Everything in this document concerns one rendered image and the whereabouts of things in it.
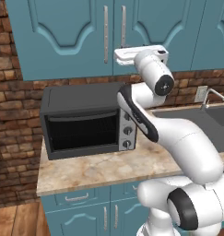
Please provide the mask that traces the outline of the grey sink basin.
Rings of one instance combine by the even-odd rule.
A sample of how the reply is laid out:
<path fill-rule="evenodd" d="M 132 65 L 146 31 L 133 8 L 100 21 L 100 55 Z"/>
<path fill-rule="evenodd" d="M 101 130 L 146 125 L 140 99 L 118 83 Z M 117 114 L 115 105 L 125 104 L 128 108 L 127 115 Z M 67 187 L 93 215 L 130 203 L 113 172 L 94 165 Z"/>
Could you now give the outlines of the grey sink basin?
<path fill-rule="evenodd" d="M 159 118 L 182 118 L 197 124 L 219 153 L 224 152 L 224 106 L 154 112 Z"/>

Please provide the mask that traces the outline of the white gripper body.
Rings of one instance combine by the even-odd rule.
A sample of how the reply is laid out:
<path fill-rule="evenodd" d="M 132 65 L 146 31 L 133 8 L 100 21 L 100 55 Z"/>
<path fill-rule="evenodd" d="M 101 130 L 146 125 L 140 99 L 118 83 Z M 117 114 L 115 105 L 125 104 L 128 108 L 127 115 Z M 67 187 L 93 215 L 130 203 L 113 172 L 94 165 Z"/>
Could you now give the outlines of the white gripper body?
<path fill-rule="evenodd" d="M 142 51 L 151 51 L 160 61 L 166 63 L 166 49 L 162 45 L 149 45 L 114 50 L 114 59 L 119 65 L 133 65 L 135 57 Z"/>

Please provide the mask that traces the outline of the teal drawer front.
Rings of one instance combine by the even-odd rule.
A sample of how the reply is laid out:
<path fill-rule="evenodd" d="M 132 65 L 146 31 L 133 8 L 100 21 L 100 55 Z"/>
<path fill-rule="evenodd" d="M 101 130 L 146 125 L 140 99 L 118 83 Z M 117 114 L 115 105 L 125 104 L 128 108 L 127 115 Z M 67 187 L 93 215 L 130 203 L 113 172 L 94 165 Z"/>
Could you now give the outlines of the teal drawer front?
<path fill-rule="evenodd" d="M 136 190 L 133 189 L 132 185 L 138 187 L 140 181 L 131 183 L 120 183 L 111 186 L 111 200 L 120 200 L 131 197 L 136 197 Z"/>
<path fill-rule="evenodd" d="M 41 197 L 43 209 L 46 212 L 82 207 L 110 201 L 110 187 L 89 188 L 75 192 L 67 192 Z"/>

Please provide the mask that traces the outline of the white wall socket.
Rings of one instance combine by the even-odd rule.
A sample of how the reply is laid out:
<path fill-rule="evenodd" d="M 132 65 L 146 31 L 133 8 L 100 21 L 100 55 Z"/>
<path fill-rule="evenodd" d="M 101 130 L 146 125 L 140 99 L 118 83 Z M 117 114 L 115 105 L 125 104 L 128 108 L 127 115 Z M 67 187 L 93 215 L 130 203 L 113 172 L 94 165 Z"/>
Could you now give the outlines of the white wall socket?
<path fill-rule="evenodd" d="M 195 94 L 195 102 L 203 102 L 205 100 L 207 86 L 199 86 Z"/>

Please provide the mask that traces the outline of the black toaster oven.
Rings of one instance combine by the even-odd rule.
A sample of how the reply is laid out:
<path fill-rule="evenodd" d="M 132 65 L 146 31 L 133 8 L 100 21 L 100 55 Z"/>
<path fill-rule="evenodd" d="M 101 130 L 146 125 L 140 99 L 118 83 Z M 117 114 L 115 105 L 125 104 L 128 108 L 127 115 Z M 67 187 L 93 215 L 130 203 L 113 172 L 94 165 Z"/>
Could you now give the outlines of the black toaster oven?
<path fill-rule="evenodd" d="M 47 87 L 41 129 L 48 159 L 136 148 L 136 124 L 117 103 L 122 82 Z"/>

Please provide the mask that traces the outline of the teal wall cabinet door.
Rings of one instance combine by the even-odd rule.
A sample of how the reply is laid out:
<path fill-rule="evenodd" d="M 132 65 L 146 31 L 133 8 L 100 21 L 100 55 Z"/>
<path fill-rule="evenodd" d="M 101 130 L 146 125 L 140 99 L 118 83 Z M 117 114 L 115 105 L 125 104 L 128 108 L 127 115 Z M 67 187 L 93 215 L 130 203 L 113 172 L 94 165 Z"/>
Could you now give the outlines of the teal wall cabinet door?
<path fill-rule="evenodd" d="M 206 0 L 114 0 L 113 47 L 121 47 L 122 6 L 126 6 L 124 47 L 162 45 L 172 72 L 189 71 Z"/>
<path fill-rule="evenodd" d="M 224 0 L 206 0 L 191 69 L 224 69 Z"/>
<path fill-rule="evenodd" d="M 6 7 L 25 81 L 112 74 L 113 0 L 6 0 Z"/>

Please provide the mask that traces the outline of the teal base cabinet door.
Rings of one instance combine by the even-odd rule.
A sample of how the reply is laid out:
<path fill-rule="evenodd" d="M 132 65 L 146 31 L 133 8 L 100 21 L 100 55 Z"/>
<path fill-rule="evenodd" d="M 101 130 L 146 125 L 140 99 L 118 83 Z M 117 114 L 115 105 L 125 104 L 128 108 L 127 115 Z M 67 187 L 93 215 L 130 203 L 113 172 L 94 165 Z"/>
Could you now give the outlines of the teal base cabinet door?
<path fill-rule="evenodd" d="M 107 230 L 103 228 L 107 207 Z M 110 203 L 63 209 L 46 213 L 51 236 L 110 236 Z"/>
<path fill-rule="evenodd" d="M 114 228 L 114 206 L 118 206 L 118 226 Z M 139 228 L 146 222 L 148 208 L 142 206 L 136 198 L 111 202 L 111 236 L 136 236 Z"/>

